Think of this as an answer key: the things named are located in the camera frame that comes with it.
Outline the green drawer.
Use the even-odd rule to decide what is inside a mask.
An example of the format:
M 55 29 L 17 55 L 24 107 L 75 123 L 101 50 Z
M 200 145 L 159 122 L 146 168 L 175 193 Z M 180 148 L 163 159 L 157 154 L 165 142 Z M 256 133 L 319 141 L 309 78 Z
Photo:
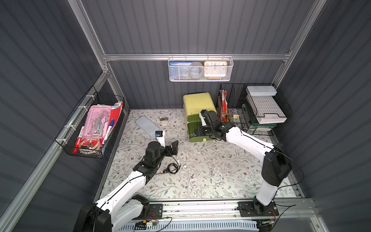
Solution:
M 187 131 L 189 135 L 189 141 L 191 143 L 197 143 L 197 142 L 206 142 L 206 141 L 211 141 L 212 138 L 206 135 L 198 135 L 195 130 L 197 129 L 198 126 L 201 126 L 202 122 L 191 122 L 188 123 L 187 125 Z

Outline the black earphones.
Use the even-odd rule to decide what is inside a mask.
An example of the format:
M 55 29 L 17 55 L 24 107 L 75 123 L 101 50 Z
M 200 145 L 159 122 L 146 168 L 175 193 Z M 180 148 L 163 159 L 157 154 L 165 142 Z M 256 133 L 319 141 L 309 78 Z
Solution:
M 179 172 L 180 165 L 178 163 L 170 163 L 168 166 L 163 170 L 164 174 L 172 174 L 175 175 Z

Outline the green yellow drawer cabinet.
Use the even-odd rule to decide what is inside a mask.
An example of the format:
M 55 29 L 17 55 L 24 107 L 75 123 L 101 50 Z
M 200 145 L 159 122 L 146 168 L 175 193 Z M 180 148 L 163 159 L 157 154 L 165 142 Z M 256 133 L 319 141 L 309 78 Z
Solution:
M 216 112 L 215 105 L 208 92 L 184 95 L 183 103 L 186 125 L 191 122 L 201 121 L 199 116 L 201 110 Z

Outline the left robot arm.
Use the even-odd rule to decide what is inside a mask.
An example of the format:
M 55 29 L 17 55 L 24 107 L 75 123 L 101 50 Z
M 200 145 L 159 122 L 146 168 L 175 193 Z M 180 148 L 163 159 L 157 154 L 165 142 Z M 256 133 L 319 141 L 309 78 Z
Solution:
M 74 232 L 115 232 L 135 218 L 144 218 L 149 212 L 149 200 L 135 194 L 155 175 L 165 157 L 178 154 L 179 142 L 162 146 L 160 142 L 150 142 L 146 153 L 133 171 L 118 187 L 80 209 Z

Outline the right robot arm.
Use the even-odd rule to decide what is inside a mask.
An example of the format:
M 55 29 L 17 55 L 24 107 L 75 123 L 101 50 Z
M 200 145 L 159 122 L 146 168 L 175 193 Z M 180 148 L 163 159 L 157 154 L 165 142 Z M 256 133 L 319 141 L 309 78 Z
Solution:
M 195 129 L 197 135 L 232 143 L 254 155 L 262 163 L 263 182 L 253 199 L 256 215 L 267 214 L 274 208 L 274 198 L 282 181 L 292 170 L 292 162 L 280 146 L 264 142 L 241 130 L 235 124 L 223 122 L 215 111 L 202 110 L 199 113 L 202 124 Z

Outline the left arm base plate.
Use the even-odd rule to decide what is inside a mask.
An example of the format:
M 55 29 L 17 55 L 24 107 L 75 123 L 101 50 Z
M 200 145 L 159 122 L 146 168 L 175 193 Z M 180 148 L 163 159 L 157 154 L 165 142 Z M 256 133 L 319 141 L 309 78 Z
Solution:
M 144 206 L 140 215 L 135 219 L 162 219 L 163 204 L 149 204 Z

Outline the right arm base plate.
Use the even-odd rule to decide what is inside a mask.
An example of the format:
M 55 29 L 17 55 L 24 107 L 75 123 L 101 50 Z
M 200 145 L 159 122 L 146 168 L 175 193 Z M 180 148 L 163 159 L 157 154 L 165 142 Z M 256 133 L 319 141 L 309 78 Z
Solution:
M 260 202 L 238 202 L 237 211 L 241 217 L 277 217 L 280 215 L 275 202 L 270 202 L 268 206 Z

